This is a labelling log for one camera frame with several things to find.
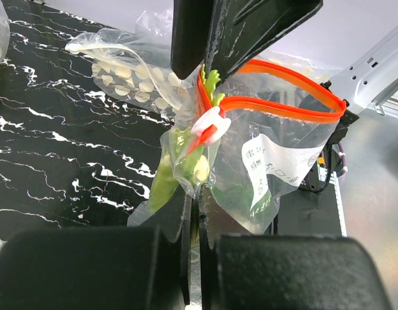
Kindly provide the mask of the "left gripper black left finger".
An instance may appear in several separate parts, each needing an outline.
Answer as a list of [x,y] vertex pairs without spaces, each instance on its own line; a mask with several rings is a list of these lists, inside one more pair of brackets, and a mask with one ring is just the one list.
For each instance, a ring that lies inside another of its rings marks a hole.
[[184,309],[192,204],[177,189],[138,226],[15,235],[0,250],[0,309]]

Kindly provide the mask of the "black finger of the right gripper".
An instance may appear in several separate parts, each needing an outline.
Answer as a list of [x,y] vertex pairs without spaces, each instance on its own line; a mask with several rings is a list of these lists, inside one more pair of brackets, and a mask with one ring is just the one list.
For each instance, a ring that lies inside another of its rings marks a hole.
[[204,60],[213,0],[174,0],[171,69],[186,79]]
[[313,17],[322,0],[215,1],[205,53],[205,74],[230,78],[251,58]]

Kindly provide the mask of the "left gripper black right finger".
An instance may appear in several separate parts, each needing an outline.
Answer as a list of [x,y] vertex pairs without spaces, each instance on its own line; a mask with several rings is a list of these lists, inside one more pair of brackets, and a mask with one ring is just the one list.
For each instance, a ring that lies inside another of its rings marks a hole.
[[204,309],[391,309],[378,270],[356,240],[253,235],[198,197]]

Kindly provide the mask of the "clear zip bag orange zipper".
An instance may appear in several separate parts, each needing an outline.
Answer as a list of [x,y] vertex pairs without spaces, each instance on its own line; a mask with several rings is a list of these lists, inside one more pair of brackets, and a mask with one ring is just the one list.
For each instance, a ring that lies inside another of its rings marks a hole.
[[[246,96],[290,107],[302,107],[308,93],[270,74],[234,74],[220,83],[215,94]],[[280,199],[296,191],[318,157],[325,151],[331,125],[308,123],[255,110],[226,113],[225,133],[207,150],[210,158],[207,181],[217,203],[245,230],[262,234],[279,212]],[[147,201],[129,216],[138,226],[152,216]]]

